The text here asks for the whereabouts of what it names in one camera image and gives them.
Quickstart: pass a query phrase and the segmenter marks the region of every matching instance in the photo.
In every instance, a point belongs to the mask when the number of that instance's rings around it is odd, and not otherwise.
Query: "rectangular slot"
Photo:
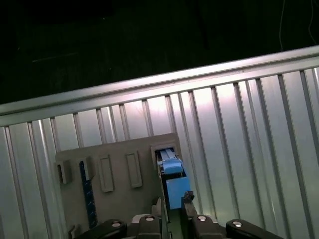
[[[129,175],[132,188],[138,188],[142,186],[142,176],[140,170],[140,163],[138,153],[126,154],[126,160],[129,167]]]
[[[151,146],[151,153],[152,153],[152,160],[153,160],[154,169],[157,169],[157,166],[158,166],[157,161],[158,161],[159,156],[157,155],[157,152],[159,152],[162,149],[169,149],[169,148],[173,149],[176,157],[178,157],[182,160],[181,155],[179,155],[179,151],[177,151],[175,141],[168,141],[168,142],[163,142],[159,145],[152,145]]]
[[[114,183],[113,183],[111,159],[109,155],[107,157],[103,157],[98,160],[98,170],[99,170],[102,192],[104,193],[113,192]]]
[[[67,184],[72,181],[72,172],[70,160],[65,160],[56,163],[59,181],[62,184]]]

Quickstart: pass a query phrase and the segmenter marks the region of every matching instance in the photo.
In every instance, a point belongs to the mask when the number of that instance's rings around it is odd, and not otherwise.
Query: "blue object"
[[[169,159],[163,162],[164,174],[182,173],[183,168],[180,159]]]
[[[187,172],[184,169],[183,162],[176,157],[173,149],[164,149],[159,153],[162,161],[158,162],[158,165],[163,166],[163,174],[177,174],[172,175],[174,178],[166,180],[169,208],[171,210],[181,208],[181,198],[184,196],[186,191],[190,191]]]
[[[88,221],[89,221],[89,228],[92,229],[98,223],[97,215],[96,215],[96,208],[95,208],[95,203],[94,203],[94,197],[93,197],[92,184],[91,184],[91,180],[86,180],[83,161],[80,162],[79,166],[80,166],[80,172],[81,172],[86,213],[87,213],[87,217],[88,217]]]
[[[190,191],[189,180],[187,177],[173,178],[166,181],[169,208],[181,208],[181,198],[186,191]]]

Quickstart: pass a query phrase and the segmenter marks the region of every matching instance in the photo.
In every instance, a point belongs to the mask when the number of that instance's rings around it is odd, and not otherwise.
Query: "blue block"
[[[187,177],[174,178],[166,181],[169,208],[181,208],[181,198],[186,191],[190,191],[190,184]]]
[[[183,168],[180,159],[169,159],[163,162],[164,174],[182,173]]]

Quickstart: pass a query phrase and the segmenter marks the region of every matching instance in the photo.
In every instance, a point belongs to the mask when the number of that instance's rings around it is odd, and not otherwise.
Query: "dark background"
[[[286,0],[283,50],[314,45]],[[2,0],[0,104],[280,52],[282,0]],[[319,42],[319,1],[311,31]]]

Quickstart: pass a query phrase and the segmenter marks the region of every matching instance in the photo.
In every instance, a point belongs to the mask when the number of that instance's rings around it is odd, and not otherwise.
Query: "screw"
[[[201,222],[205,222],[207,218],[205,216],[199,216],[197,219],[199,219]]]
[[[233,225],[237,228],[241,228],[242,224],[240,222],[233,222]]]
[[[114,228],[118,228],[120,225],[121,225],[121,223],[118,221],[112,222],[112,227],[114,227]]]
[[[147,216],[146,217],[146,221],[148,221],[148,222],[151,222],[151,221],[153,221],[154,220],[154,217],[153,216]]]

